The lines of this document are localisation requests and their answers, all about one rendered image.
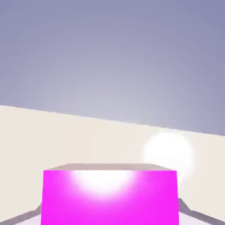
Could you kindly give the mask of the small magenta cube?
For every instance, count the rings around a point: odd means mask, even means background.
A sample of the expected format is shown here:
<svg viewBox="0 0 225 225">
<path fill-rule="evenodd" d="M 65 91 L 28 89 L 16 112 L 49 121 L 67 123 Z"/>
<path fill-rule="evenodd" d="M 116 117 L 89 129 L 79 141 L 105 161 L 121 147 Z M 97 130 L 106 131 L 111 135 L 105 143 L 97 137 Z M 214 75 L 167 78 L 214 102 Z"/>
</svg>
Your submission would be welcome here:
<svg viewBox="0 0 225 225">
<path fill-rule="evenodd" d="M 179 225 L 175 170 L 77 165 L 45 170 L 41 225 Z"/>
</svg>

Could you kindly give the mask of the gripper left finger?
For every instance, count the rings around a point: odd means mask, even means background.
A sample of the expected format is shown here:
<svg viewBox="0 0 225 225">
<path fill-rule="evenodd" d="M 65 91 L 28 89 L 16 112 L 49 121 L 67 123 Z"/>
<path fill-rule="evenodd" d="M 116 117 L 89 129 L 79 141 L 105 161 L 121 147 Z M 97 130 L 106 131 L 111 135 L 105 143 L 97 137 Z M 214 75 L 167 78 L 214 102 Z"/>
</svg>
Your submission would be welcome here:
<svg viewBox="0 0 225 225">
<path fill-rule="evenodd" d="M 38 215 L 41 215 L 41 204 L 35 210 L 28 211 L 24 214 L 0 222 L 0 225 L 16 225 L 17 223 L 29 220 Z"/>
</svg>

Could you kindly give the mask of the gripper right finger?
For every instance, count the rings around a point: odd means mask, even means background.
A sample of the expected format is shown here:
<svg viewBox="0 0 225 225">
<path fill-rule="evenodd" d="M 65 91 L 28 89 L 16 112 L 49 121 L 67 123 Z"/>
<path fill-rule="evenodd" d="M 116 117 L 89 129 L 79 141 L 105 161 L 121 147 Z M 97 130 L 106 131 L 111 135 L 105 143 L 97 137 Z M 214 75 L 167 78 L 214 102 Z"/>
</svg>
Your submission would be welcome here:
<svg viewBox="0 0 225 225">
<path fill-rule="evenodd" d="M 178 202 L 180 225 L 225 225 L 224 221 L 191 210 L 181 198 Z"/>
</svg>

